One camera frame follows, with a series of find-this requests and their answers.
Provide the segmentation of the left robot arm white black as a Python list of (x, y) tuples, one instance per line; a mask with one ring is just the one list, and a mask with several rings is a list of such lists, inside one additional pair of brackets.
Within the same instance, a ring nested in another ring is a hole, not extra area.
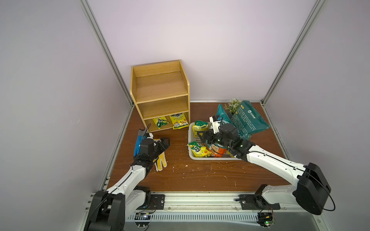
[(152, 170), (155, 161), (170, 147), (169, 138), (141, 141), (127, 173), (112, 187), (94, 194), (85, 222), (85, 231), (123, 231), (126, 219), (138, 208), (149, 207), (151, 191), (139, 183)]

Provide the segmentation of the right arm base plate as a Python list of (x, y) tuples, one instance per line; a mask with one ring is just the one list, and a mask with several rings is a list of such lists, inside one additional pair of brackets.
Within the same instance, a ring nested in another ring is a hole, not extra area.
[(280, 204), (269, 204), (264, 198), (255, 194), (240, 194), (234, 199), (238, 202), (242, 210), (280, 210)]

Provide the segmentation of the green orange bee fertilizer bag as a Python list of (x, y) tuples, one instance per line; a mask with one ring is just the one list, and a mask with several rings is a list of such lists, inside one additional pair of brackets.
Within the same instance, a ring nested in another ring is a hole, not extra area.
[(219, 144), (206, 143), (208, 151), (211, 153), (210, 157), (221, 158), (229, 156), (227, 149)]

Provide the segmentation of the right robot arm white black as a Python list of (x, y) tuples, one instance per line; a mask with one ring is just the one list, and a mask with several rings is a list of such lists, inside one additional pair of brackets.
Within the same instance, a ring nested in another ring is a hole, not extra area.
[(282, 186), (261, 186), (255, 195), (265, 205), (299, 205), (311, 214), (320, 215), (331, 199), (329, 183), (316, 164), (304, 165), (268, 152), (241, 138), (231, 124), (221, 125), (218, 132), (202, 131), (199, 136), (203, 143), (220, 145), (233, 157), (263, 167), (288, 182)]

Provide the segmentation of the yellow green fertilizer packet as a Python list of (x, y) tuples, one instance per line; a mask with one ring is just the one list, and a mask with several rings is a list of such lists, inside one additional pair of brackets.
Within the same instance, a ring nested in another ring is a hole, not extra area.
[(191, 149), (195, 157), (203, 158), (210, 157), (211, 155), (206, 146), (203, 146), (196, 141), (189, 143), (188, 147)]
[(192, 127), (194, 137), (198, 137), (198, 132), (207, 131), (209, 129), (209, 127), (210, 127), (209, 122), (205, 122), (205, 121), (202, 121), (202, 120), (197, 120), (194, 123), (193, 127)]

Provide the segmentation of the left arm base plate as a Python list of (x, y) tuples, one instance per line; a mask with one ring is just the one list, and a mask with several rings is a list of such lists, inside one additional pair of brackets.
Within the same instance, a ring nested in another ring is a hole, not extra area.
[(137, 208), (137, 210), (164, 210), (165, 195), (152, 194), (149, 199), (146, 199), (144, 204)]

